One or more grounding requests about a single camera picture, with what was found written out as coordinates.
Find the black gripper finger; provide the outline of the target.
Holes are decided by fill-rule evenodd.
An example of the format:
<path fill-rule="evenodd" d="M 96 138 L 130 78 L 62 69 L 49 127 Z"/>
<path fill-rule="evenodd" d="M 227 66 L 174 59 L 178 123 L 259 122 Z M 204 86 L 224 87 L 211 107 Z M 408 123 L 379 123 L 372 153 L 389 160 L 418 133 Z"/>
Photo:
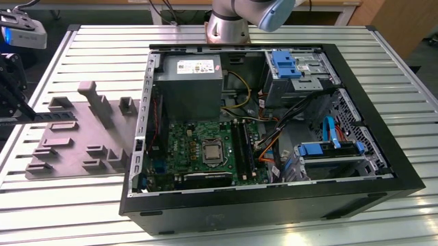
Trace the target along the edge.
<path fill-rule="evenodd" d="M 13 117 L 20 121 L 20 122 L 32 122 L 36 118 L 36 112 L 33 109 L 28 106 L 26 103 L 26 97 L 24 93 L 20 91 L 20 89 L 13 92 L 13 97 L 14 97 L 14 103 L 13 106 L 16 108 L 16 113 Z"/>

